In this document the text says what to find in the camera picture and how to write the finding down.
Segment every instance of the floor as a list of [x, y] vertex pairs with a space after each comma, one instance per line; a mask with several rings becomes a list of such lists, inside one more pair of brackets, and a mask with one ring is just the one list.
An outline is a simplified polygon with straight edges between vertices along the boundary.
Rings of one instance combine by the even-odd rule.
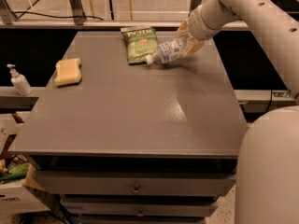
[[[116, 21], [182, 21], [188, 16], [191, 0], [112, 0]], [[72, 15], [68, 0], [7, 0], [14, 11], [33, 11], [51, 16]], [[109, 0], [82, 0], [87, 15], [111, 20]], [[55, 20], [33, 14], [18, 13], [22, 21]], [[218, 200], [219, 208], [206, 224], [234, 224], [235, 187]], [[62, 217], [59, 211], [55, 215]], [[1, 224], [19, 223], [22, 215], [0, 215]], [[36, 213], [33, 224], [63, 223], [46, 213]]]

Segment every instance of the green item in box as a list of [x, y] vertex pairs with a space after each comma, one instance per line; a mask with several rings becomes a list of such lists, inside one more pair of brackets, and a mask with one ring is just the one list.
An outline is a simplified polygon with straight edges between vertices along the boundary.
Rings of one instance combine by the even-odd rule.
[[158, 46], [156, 31], [150, 26], [124, 27], [121, 34], [127, 45], [129, 64], [145, 62], [145, 56]]

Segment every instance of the white pump bottle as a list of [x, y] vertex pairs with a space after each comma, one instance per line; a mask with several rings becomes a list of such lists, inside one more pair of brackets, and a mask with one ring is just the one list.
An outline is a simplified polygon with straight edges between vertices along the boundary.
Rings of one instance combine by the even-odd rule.
[[26, 77], [22, 74], [19, 74], [15, 69], [16, 65], [8, 64], [7, 67], [10, 69], [11, 74], [11, 83], [16, 88], [17, 92], [22, 95], [26, 96], [32, 93], [32, 88], [28, 83]]

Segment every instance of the desk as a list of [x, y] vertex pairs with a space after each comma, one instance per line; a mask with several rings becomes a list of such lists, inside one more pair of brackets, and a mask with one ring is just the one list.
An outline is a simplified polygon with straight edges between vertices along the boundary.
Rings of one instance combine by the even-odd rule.
[[72, 213], [209, 216], [235, 183], [247, 129], [214, 42], [169, 65], [128, 65], [120, 32], [79, 32], [64, 57], [82, 60], [82, 81], [56, 88], [54, 74], [10, 151]]

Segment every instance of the yellow sponge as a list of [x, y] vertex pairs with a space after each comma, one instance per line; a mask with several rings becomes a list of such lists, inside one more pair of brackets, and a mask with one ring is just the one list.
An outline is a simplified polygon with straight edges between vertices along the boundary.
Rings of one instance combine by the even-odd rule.
[[60, 60], [56, 63], [57, 77], [54, 79], [56, 86], [79, 83], [82, 79], [79, 67], [80, 58]]

